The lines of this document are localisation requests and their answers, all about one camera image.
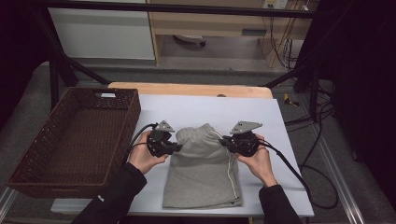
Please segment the desk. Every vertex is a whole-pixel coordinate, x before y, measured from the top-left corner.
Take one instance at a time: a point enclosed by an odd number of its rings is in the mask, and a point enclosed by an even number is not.
[[[148,83],[112,83],[109,88],[138,88],[142,112],[136,132],[148,123],[160,122],[163,119],[166,119],[176,131],[184,127],[199,127],[207,122],[224,135],[229,134],[238,120],[262,122],[263,126],[255,132],[263,134],[273,146],[283,152],[294,169],[298,170],[277,101],[272,98],[268,89]],[[239,90],[245,90],[241,94],[242,97],[235,96]],[[246,92],[249,91],[254,92],[252,97],[247,97]],[[219,93],[229,97],[210,96]],[[174,134],[171,141],[176,141]],[[284,188],[296,213],[301,217],[312,217],[312,206],[303,186],[275,152],[270,153],[276,179]],[[242,206],[207,210],[163,209],[163,188],[169,161],[168,159],[166,163],[155,166],[146,174],[148,184],[134,198],[128,215],[262,217],[258,197],[262,183],[240,162],[238,177],[243,197]],[[51,211],[77,214],[89,202],[89,199],[56,199]]]

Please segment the black sleeve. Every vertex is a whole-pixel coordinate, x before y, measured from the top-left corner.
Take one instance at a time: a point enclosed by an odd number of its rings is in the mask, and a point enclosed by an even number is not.
[[[280,185],[270,188],[263,187],[260,190],[260,202],[265,224],[301,223]]]
[[[127,214],[134,196],[147,184],[131,163],[126,163],[110,185],[82,210],[72,224],[113,224]]]

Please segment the brown wicker basket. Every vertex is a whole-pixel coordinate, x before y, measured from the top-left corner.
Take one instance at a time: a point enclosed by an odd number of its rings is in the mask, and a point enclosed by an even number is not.
[[[34,198],[94,197],[120,169],[140,111],[137,90],[71,88],[7,185]]]

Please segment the person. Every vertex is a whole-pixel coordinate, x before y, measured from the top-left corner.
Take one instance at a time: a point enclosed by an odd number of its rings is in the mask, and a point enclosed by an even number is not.
[[[128,162],[122,166],[119,173],[113,178],[109,186],[76,216],[72,224],[113,224],[122,220],[137,195],[147,184],[144,175],[155,165],[164,163],[168,155],[160,158],[153,157],[145,144],[149,132],[142,133],[139,143],[132,151]],[[255,155],[243,157],[239,154],[236,158],[247,165],[249,170],[257,176],[263,184],[259,192],[265,224],[301,223],[301,220],[291,207],[290,202],[282,187],[277,184],[272,171],[270,154],[264,146],[259,146]],[[157,223],[162,217],[156,217]]]

